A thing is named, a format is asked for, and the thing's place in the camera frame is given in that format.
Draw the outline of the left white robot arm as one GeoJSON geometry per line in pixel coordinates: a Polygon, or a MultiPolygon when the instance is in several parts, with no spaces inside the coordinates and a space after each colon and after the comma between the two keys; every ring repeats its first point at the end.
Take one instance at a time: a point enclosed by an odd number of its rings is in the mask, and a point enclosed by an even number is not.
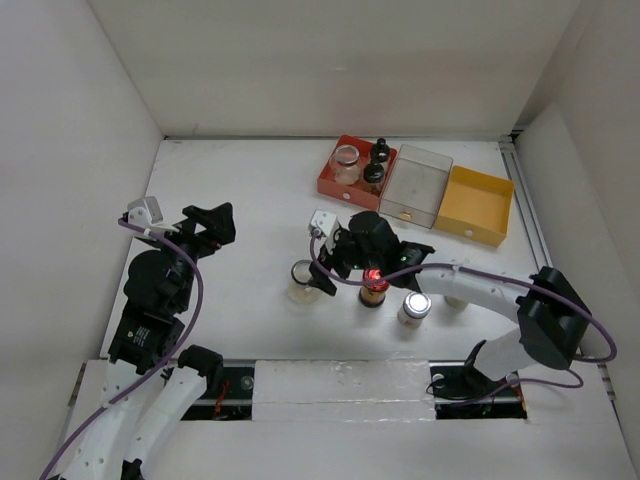
{"type": "Polygon", "coordinates": [[[64,441],[44,479],[141,479],[191,405],[223,388],[223,358],[184,343],[198,320],[204,280],[197,263],[234,242],[233,207],[193,205],[164,223],[144,197],[119,219],[148,250],[129,264],[126,303],[108,350],[97,409],[64,441]]]}

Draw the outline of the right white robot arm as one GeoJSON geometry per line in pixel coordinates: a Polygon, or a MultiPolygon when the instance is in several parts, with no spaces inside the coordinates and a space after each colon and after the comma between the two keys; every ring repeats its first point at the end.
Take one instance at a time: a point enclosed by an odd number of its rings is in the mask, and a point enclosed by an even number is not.
{"type": "Polygon", "coordinates": [[[311,287],[333,296],[354,270],[373,269],[380,281],[412,293],[455,298],[508,319],[514,329],[478,342],[465,361],[462,381],[483,394],[509,373],[540,364],[567,371],[589,325],[586,306],[557,270],[527,279],[486,272],[433,247],[402,241],[374,211],[355,214],[347,226],[317,210],[309,222],[311,287]]]}

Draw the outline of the red-capped dark sauce bottle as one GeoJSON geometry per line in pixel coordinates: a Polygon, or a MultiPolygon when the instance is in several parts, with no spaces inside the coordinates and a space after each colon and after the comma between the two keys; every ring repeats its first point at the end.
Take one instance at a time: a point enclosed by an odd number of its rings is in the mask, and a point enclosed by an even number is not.
{"type": "Polygon", "coordinates": [[[381,281],[381,278],[382,273],[379,269],[363,271],[362,280],[364,285],[359,291],[359,301],[365,307],[377,308],[384,303],[390,284],[387,281],[381,281]]]}

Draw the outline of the black-capped white bottle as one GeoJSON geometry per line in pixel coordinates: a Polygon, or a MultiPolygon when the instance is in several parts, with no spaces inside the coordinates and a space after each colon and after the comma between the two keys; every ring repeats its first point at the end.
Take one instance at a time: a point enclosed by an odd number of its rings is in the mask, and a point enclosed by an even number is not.
{"type": "Polygon", "coordinates": [[[387,144],[385,138],[380,137],[376,140],[376,142],[371,146],[369,157],[371,162],[375,163],[386,163],[389,161],[391,156],[391,149],[387,144]]]}

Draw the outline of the glass jar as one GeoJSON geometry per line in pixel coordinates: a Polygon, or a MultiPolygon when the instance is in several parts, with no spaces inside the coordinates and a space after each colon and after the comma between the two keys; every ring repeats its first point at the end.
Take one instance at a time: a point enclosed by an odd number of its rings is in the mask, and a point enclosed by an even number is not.
{"type": "Polygon", "coordinates": [[[298,260],[290,269],[291,281],[288,287],[289,298],[299,304],[309,305],[318,301],[323,292],[310,285],[310,260],[298,260]]]}
{"type": "Polygon", "coordinates": [[[349,144],[338,146],[330,159],[330,168],[337,184],[355,184],[361,173],[359,150],[349,144]]]}

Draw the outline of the silver-lid small jar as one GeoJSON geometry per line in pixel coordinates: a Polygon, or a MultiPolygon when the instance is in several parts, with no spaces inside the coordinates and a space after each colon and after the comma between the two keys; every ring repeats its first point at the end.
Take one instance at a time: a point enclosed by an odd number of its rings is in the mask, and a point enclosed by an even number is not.
{"type": "Polygon", "coordinates": [[[397,319],[407,328],[418,328],[432,308],[431,298],[423,293],[411,292],[403,300],[397,319]]]}

